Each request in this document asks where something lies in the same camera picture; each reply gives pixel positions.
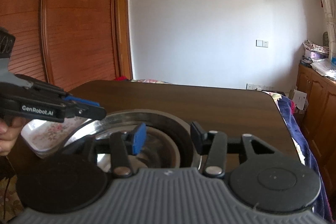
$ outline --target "plastic bag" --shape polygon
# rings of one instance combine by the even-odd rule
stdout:
[[[311,64],[312,68],[322,76],[326,76],[336,81],[336,65],[329,59],[322,59]]]

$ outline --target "blue gripper pad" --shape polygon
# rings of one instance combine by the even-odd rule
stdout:
[[[65,97],[64,100],[65,101],[75,101],[77,103],[82,103],[82,104],[85,104],[85,105],[100,106],[99,103],[97,103],[97,102],[85,100],[85,99],[82,99],[82,98],[77,98],[77,97],[74,97],[74,96],[71,96],[71,95]]]
[[[132,154],[133,156],[140,153],[145,140],[146,140],[146,124],[141,123],[134,129],[133,145],[132,145]]]

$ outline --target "floral pattern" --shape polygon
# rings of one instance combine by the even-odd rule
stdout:
[[[152,79],[131,80],[131,82],[136,82],[136,83],[151,83],[151,84],[170,84],[170,83],[167,83],[167,82],[158,81],[158,80],[152,80]]]
[[[24,209],[16,193],[15,189],[16,180],[17,180],[16,175],[10,179],[8,189],[6,192],[6,197],[4,197],[4,195],[8,179],[4,178],[3,180],[0,181],[0,218],[5,222],[17,216]]]
[[[64,123],[31,121],[26,125],[30,130],[22,131],[22,136],[36,152],[44,152],[59,145],[74,129],[87,119],[75,117],[65,119]]]

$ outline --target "finger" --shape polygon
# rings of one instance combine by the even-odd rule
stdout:
[[[4,120],[0,119],[0,134],[6,133],[8,130],[8,125]]]
[[[15,144],[16,139],[12,141],[0,141],[0,156],[7,156]]]
[[[14,117],[11,127],[21,128],[27,123],[27,120],[23,117]]]
[[[0,140],[3,141],[16,140],[24,125],[25,125],[24,118],[15,117],[12,121],[12,126],[7,129],[6,133],[0,134]]]

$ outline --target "stainless steel bowl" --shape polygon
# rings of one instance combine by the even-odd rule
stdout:
[[[147,126],[147,139],[140,154],[130,156],[134,169],[200,167],[202,157],[197,154],[190,139],[190,126],[178,117],[155,110],[114,112],[102,121],[88,121],[76,129],[64,141],[63,146],[86,135],[94,134],[96,139],[108,138],[117,131],[130,131],[141,122]],[[99,155],[97,164],[108,171],[109,155]]]

